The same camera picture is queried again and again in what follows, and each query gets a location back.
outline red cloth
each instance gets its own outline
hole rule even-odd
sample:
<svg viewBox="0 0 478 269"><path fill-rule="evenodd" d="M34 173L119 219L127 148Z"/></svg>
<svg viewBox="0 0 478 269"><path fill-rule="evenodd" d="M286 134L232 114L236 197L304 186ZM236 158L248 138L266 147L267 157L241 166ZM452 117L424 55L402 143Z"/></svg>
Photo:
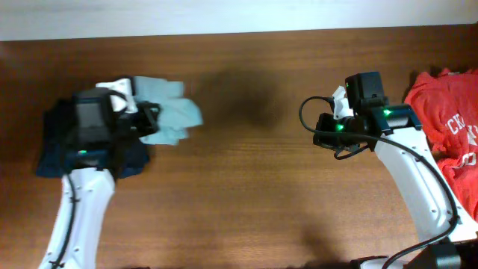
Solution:
<svg viewBox="0 0 478 269"><path fill-rule="evenodd" d="M438 166L456 197L478 221L478 70L437 78L421 73L405 99L423 124Z"/></svg>

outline wooden table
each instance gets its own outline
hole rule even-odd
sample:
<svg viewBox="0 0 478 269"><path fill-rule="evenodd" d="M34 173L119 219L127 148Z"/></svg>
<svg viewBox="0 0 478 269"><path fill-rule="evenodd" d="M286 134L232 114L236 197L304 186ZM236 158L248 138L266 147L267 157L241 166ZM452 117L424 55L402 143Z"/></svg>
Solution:
<svg viewBox="0 0 478 269"><path fill-rule="evenodd" d="M60 181L34 176L42 111L118 75L184 81L205 125L119 181L98 268L283 268L392 254L417 242L376 156L312 145L299 104L378 70L392 103L414 74L478 65L475 25L0 43L0 260L35 268ZM326 104L311 103L314 125Z"/></svg>

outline cable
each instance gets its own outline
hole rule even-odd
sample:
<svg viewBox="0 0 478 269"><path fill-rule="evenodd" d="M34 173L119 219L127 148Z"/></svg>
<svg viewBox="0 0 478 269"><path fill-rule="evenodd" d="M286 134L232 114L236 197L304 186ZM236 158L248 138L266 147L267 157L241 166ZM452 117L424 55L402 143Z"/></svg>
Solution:
<svg viewBox="0 0 478 269"><path fill-rule="evenodd" d="M72 211L71 211L71 215L69 216L68 229L66 230L65 239L63 240L63 246L61 247L60 254L58 254L58 258L57 258L56 261L50 262L50 263L52 263L52 269L57 269L58 267L63 267L60 263L61 263L61 260L63 259L64 255L65 255L65 252L66 252L66 249L67 249L68 243L69 243L69 238L72 234L73 224L75 222L76 203L78 202L76 200L76 191L75 191L75 186L73 184L73 180L72 180L71 176L69 175L69 173L65 173L65 174L66 174L66 177L68 178L69 187L72 191L72 196L70 197L70 202L72 203Z"/></svg>
<svg viewBox="0 0 478 269"><path fill-rule="evenodd" d="M337 151L334 153L334 158L341 161L341 160L345 160L346 158L353 157L353 156L359 154L360 152L363 152L364 150L368 149L368 145L363 146L360 149L357 149L356 151L351 152L349 154L339 156L339 154L341 154L344 151L344 149L345 149L344 146L342 146L340 149L337 149Z"/></svg>
<svg viewBox="0 0 478 269"><path fill-rule="evenodd" d="M434 244L436 242L439 242L440 240L446 238L448 235L450 235L453 232L453 230L456 228L456 225L459 222L458 209L456 208L456 203L455 203L455 200L453 198L453 194L451 193L450 189L448 188L447 183L441 177L440 173L422 155L416 153L414 150L408 148L407 146L402 145L401 143L397 143L395 141L392 141L392 140L389 140L389 139L386 139L386 138L383 138L383 137L374 137L374 136L366 135L366 134L353 134L353 133L348 133L348 132L341 132L341 133L324 132L324 131L318 131L318 130L314 130L314 129L310 128L309 126L307 126L307 124L305 123L305 121L302 117L302 109L304 108L304 105L308 101L313 100L313 99L324 100L324 97L322 97L322 96L309 97L300 105L300 108L299 108L299 119L300 119L300 122L302 123L302 126L304 126L305 129L307 129L308 131L313 132L315 134L322 135L322 136L349 137L349 138L357 138L357 139L361 139L361 140L375 140L375 141L380 141L380 142L383 142L383 143L390 144L392 146L396 146L399 149L402 149L402 150L410 153L414 157L416 157L416 159L418 161L421 161L430 170L430 172L432 172L433 176L437 179L438 183L441 185L441 187L443 188L443 191L447 195L448 202L450 203L450 207L452 209L452 217L450 219L450 227L446 231L442 232L440 235L435 236L434 238L430 238L429 240L423 241L421 243L418 243L416 245L408 247L408 248L406 248L402 251L399 251L398 253L396 253L392 257L388 258L388 260L382 266L382 269L387 269L396 260L398 260L400 257L402 257L404 255L407 255L411 252L414 252L415 250L420 250L420 249L422 249L422 248L424 248L424 247L426 247L430 244Z"/></svg>

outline robotic arm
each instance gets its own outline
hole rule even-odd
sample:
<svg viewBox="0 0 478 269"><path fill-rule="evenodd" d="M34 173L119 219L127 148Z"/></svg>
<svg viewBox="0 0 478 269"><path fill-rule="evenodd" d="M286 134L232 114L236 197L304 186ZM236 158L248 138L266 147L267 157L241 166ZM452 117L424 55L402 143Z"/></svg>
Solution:
<svg viewBox="0 0 478 269"><path fill-rule="evenodd" d="M121 85L132 82L124 78ZM158 130L158 104L135 104L131 96L106 87L81 92L74 101L77 120L62 145L60 209L40 269L95 268L103 216L125 151Z"/></svg>
<svg viewBox="0 0 478 269"><path fill-rule="evenodd" d="M350 76L331 98L304 101L299 117L314 132L315 145L351 153L374 151L387 167L406 202L420 243L387 259L373 257L352 261L354 268L475 268L478 223L463 209L438 169L409 105L388 105L379 73ZM302 107L310 99L327 101L334 114L322 113L315 129L302 118ZM425 248L411 262L398 258Z"/></svg>

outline green led indicator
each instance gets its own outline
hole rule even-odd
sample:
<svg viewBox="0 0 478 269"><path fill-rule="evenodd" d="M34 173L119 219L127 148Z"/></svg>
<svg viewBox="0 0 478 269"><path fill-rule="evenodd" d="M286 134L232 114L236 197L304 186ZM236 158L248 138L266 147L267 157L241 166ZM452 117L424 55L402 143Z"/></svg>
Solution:
<svg viewBox="0 0 478 269"><path fill-rule="evenodd" d="M337 124L335 129L337 130L337 132L341 132L344 129L344 126L341 124Z"/></svg>
<svg viewBox="0 0 478 269"><path fill-rule="evenodd" d="M388 109L385 109L385 110L383 111L383 114L384 114L385 116L388 116L388 115L391 114L391 111L389 111Z"/></svg>

